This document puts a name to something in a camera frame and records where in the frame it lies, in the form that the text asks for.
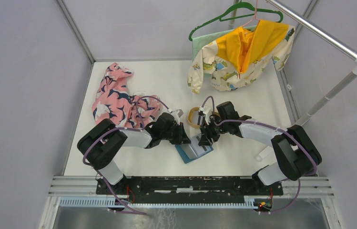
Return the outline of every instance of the green fabric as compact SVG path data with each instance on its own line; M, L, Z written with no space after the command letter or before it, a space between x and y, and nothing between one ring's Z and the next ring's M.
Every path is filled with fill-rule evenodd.
M245 27L245 29L254 31L256 28L256 26L249 26L249 27ZM216 32L216 33L212 33L212 34L207 34L207 35L203 35L200 37L195 37L192 39L192 60L195 59L195 56L198 54L198 52L202 49L202 47L204 47L205 45L213 42L214 40L218 39L221 36L224 36L228 33L230 33L232 30L226 30L226 31L222 31L222 32Z

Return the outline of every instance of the pink hanger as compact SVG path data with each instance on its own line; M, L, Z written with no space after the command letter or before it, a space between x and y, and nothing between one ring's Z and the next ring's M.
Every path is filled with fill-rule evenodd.
M246 24L242 25L242 27L248 25L248 24L249 24L250 22L252 22L253 20L258 20L258 21L259 21L259 19L257 18L257 6L258 6L258 0L255 0L254 16L253 16L253 18L252 18L250 21L248 21Z

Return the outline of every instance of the dinosaur print jacket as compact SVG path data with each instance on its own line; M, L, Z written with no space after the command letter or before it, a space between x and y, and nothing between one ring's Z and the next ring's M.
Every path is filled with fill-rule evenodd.
M239 27L205 45L190 67L187 83L199 93L204 73L219 91L234 91L261 76L269 61L281 70L291 52L295 28L260 20L255 30Z

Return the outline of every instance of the gray wall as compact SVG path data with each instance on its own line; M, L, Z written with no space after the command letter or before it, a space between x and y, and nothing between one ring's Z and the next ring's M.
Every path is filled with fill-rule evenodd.
M65 0L96 60L177 60L192 58L191 30L223 14L233 0ZM255 5L255 0L247 2ZM283 0L303 13L309 0ZM259 8L274 9L260 0ZM253 13L238 10L237 15ZM258 14L278 20L275 14ZM240 26L250 18L236 20ZM285 23L293 23L287 16ZM228 29L229 21L213 22L193 37Z
M36 228L90 65L55 1L0 1L0 228Z
M311 21L357 50L357 1L320 1ZM294 44L286 72L301 113L334 87L354 62L304 30ZM357 228L357 79L305 126L323 156L345 228Z

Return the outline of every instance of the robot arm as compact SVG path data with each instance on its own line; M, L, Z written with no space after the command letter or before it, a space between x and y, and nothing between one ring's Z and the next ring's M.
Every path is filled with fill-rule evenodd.
M111 185L115 185L123 178L123 172L113 161L121 147L152 148L159 145L161 140L168 140L173 145L191 142L184 131L183 123L179 122L179 113L178 111L162 113L156 122L147 125L144 130L126 128L110 133L91 149L87 160L94 169L107 178ZM102 120L81 138L77 148L84 155L100 136L114 128L116 126L111 120Z
M211 146L219 139L220 134L224 133L251 138L271 146L277 162L264 167L252 176L262 186L269 186L284 179L297 180L313 170L313 165L307 156L286 135L276 129L268 128L269 125L256 125L256 121L250 116L240 117L231 102L222 103L216 108L219 115L199 112L203 117L199 146ZM287 132L309 153L316 165L321 163L319 152L302 127L293 125Z

